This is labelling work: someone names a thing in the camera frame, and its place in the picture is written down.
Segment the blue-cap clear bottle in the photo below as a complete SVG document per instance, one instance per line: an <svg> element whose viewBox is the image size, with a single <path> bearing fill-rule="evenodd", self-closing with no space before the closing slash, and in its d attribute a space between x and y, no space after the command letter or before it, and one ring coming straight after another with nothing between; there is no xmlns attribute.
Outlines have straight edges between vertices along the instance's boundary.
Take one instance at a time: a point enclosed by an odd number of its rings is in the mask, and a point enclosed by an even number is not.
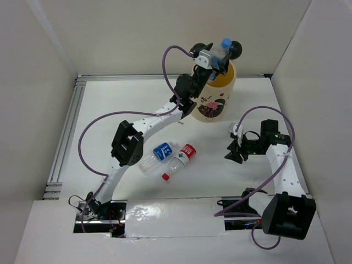
<svg viewBox="0 0 352 264"><path fill-rule="evenodd" d="M220 45L213 47L211 49L212 70L216 72L216 75L219 76L218 72L218 61L220 61L226 54L229 53L230 47L232 45L232 40L229 38L224 38Z"/></svg>

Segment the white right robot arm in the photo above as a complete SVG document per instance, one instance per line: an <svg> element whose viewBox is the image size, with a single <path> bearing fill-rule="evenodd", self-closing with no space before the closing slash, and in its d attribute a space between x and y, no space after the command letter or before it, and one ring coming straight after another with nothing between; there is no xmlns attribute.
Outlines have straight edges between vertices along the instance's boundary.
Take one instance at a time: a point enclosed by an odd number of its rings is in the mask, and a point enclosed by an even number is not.
<svg viewBox="0 0 352 264"><path fill-rule="evenodd" d="M262 218L264 233L286 238L305 239L314 214L316 203L308 198L300 184L292 154L289 135L281 134L278 121L267 119L261 122L257 139L250 140L237 124L230 126L233 139L228 146L226 159L243 163L250 155L266 156L272 173L275 195L270 197L259 190L240 202L241 212L247 216L255 212Z"/></svg>

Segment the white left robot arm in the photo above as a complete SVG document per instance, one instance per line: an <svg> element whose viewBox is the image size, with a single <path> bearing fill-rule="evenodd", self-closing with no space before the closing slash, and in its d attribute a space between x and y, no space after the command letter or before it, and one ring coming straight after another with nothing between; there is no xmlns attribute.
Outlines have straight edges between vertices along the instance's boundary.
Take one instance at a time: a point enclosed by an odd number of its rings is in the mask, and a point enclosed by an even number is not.
<svg viewBox="0 0 352 264"><path fill-rule="evenodd" d="M185 51L184 54L194 60L193 73L178 76L176 85L170 87L173 96L169 101L153 113L142 112L141 120L133 123L124 120L118 125L111 144L110 168L107 173L101 173L104 179L97 190L86 197L84 207L89 208L95 219L108 215L113 192L127 169L142 158L144 143L163 128L188 116L208 80L212 76L225 75L229 62L242 54L242 46L237 41L226 39L222 47L227 52L220 59L216 58L212 43L197 43L190 51Z"/></svg>

